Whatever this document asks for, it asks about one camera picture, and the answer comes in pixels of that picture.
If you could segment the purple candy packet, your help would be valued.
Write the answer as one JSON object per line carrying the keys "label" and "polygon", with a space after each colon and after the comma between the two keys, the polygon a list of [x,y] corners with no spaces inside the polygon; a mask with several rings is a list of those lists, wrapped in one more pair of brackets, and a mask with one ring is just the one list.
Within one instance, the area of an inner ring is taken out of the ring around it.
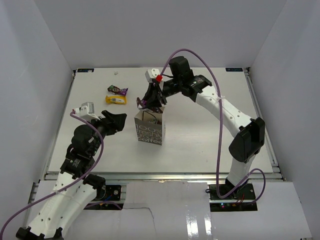
{"label": "purple candy packet", "polygon": [[136,98],[136,105],[139,110],[150,110],[150,111],[158,113],[158,114],[163,113],[163,110],[161,109],[161,107],[147,106],[147,101],[142,100],[139,97]]}

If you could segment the yellow candy bar packet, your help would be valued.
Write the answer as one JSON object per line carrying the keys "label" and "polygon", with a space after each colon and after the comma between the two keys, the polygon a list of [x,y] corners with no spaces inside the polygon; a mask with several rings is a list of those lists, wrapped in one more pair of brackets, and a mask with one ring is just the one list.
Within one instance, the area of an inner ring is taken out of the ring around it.
{"label": "yellow candy bar packet", "polygon": [[107,104],[117,104],[117,105],[126,105],[127,99],[122,95],[106,96],[105,102]]}

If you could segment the grey white paper bag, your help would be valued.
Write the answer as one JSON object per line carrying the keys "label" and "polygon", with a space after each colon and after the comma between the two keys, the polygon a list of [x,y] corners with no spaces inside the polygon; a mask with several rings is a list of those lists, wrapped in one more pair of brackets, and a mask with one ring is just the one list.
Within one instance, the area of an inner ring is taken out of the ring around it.
{"label": "grey white paper bag", "polygon": [[163,145],[166,134],[165,108],[141,109],[134,117],[137,139],[140,142]]}

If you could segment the dark purple snack packet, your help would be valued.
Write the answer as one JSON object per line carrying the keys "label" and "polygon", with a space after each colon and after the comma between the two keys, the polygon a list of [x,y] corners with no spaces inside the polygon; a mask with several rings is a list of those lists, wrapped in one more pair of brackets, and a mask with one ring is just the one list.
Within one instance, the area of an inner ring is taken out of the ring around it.
{"label": "dark purple snack packet", "polygon": [[115,95],[126,96],[128,88],[119,88],[115,85],[110,85],[107,90]]}

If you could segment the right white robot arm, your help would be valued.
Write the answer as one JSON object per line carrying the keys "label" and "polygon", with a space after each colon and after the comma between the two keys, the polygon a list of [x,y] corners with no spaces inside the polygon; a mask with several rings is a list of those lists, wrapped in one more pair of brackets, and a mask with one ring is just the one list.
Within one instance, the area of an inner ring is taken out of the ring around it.
{"label": "right white robot arm", "polygon": [[171,79],[167,81],[157,68],[145,72],[148,89],[142,99],[137,99],[137,106],[143,110],[159,109],[167,104],[168,97],[181,93],[215,116],[219,131],[226,128],[233,140],[228,147],[232,156],[230,172],[223,185],[215,184],[213,194],[220,199],[238,199],[253,172],[252,162],[265,144],[265,121],[244,114],[222,97],[218,84],[201,74],[195,75],[185,57],[174,57],[168,65]]}

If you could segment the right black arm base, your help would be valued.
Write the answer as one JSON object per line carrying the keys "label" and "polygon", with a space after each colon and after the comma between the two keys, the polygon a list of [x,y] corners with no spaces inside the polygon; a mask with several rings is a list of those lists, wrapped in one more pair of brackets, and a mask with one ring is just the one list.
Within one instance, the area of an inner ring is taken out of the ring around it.
{"label": "right black arm base", "polygon": [[211,213],[256,212],[256,194],[251,183],[245,184],[225,198],[220,198],[215,184],[208,185],[205,192],[209,196]]}

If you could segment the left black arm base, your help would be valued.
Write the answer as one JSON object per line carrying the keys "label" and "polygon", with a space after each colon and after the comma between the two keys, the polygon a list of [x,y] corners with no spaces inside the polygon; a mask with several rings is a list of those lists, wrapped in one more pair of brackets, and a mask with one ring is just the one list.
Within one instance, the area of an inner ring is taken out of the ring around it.
{"label": "left black arm base", "polygon": [[121,185],[104,185],[97,191],[95,201],[119,201],[121,199]]}

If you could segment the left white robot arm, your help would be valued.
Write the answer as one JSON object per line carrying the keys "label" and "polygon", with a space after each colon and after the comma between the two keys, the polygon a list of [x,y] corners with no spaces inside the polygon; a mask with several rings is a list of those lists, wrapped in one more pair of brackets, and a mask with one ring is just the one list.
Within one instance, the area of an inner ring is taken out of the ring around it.
{"label": "left white robot arm", "polygon": [[104,110],[98,117],[78,108],[70,116],[83,124],[73,132],[52,192],[34,219],[17,230],[18,240],[63,240],[81,211],[105,196],[106,180],[91,174],[99,161],[94,156],[102,156],[106,136],[124,129],[127,115]]}

